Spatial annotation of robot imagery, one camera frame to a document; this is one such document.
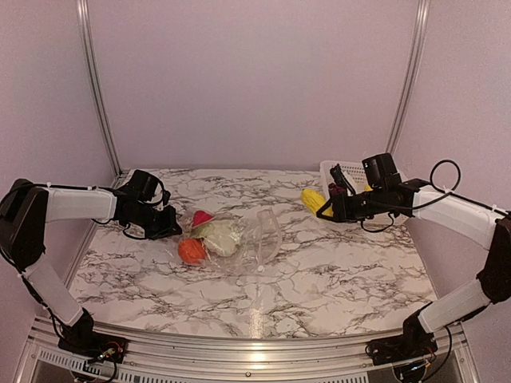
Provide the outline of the yellow fake corn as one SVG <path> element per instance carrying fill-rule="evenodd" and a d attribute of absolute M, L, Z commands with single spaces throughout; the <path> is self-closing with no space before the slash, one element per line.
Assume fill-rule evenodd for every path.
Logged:
<path fill-rule="evenodd" d="M 303 205 L 316 217 L 319 217 L 318 211 L 327 203 L 322 194 L 310 189 L 302 190 L 300 198 Z"/>

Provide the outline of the purple fake grapes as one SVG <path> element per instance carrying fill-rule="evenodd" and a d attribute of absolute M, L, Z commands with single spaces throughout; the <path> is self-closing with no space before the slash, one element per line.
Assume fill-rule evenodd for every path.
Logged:
<path fill-rule="evenodd" d="M 328 184 L 328 193 L 329 196 L 332 198 L 335 195 L 343 195 L 346 193 L 346 189 L 343 187 L 340 187 L 339 185 L 335 183 Z"/>

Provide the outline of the clear zip top bag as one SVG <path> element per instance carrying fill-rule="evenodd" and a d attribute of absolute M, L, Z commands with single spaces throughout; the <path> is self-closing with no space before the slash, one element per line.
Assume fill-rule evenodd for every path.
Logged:
<path fill-rule="evenodd" d="M 195 210 L 183 216 L 183 233 L 165 246 L 172 264 L 225 274 L 264 271 L 279 253 L 282 232 L 274 211 L 253 216 Z"/>

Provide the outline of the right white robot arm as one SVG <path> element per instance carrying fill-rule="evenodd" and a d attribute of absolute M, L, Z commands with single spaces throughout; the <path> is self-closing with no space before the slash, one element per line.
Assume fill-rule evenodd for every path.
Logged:
<path fill-rule="evenodd" d="M 367 223 L 386 215 L 395 221 L 408 219 L 409 227 L 444 230 L 447 235 L 471 245 L 482 256 L 476 274 L 453 286 L 440 298 L 411 314 L 402 324 L 402 332 L 392 338 L 370 342 L 373 355 L 387 350 L 413 357 L 434 343 L 434 333 L 452 323 L 472 318 L 488 306 L 510 299 L 510 213 L 486 203 L 459 195 L 461 170 L 455 170 L 451 187 L 440 187 L 434 179 L 403 179 L 388 152 L 362 161 L 366 188 L 358 189 L 340 164 L 328 173 L 331 181 L 327 197 L 315 214 L 330 223 Z"/>

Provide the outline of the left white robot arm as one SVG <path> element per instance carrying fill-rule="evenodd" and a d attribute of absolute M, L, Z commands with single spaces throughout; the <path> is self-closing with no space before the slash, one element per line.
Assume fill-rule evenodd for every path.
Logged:
<path fill-rule="evenodd" d="M 53 320 L 62 347 L 93 355 L 124 340 L 96 331 L 92 314 L 69 292 L 47 254 L 49 228 L 88 220 L 116 223 L 125 235 L 139 228 L 141 241 L 165 239 L 182 232 L 170 196 L 159 178 L 136 170 L 116 188 L 18 179 L 2 198 L 1 254 Z"/>

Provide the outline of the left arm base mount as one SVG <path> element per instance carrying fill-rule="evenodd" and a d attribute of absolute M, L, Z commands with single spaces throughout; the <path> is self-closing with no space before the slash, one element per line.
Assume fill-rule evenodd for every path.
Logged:
<path fill-rule="evenodd" d="M 90 363 L 111 361 L 122 363 L 128 345 L 126 338 L 92 332 L 84 341 L 61 335 L 58 347 L 71 353 L 87 357 Z"/>

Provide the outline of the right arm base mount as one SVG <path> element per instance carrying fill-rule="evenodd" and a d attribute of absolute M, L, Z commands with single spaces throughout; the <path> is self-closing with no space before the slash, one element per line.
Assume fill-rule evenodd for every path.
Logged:
<path fill-rule="evenodd" d="M 413 358 L 432 355 L 438 350 L 436 342 L 432 337 L 426 337 L 418 344 L 409 346 L 403 335 L 387 338 L 379 338 L 369 341 L 366 344 L 366 355 L 372 360 L 373 365 L 385 365 Z"/>

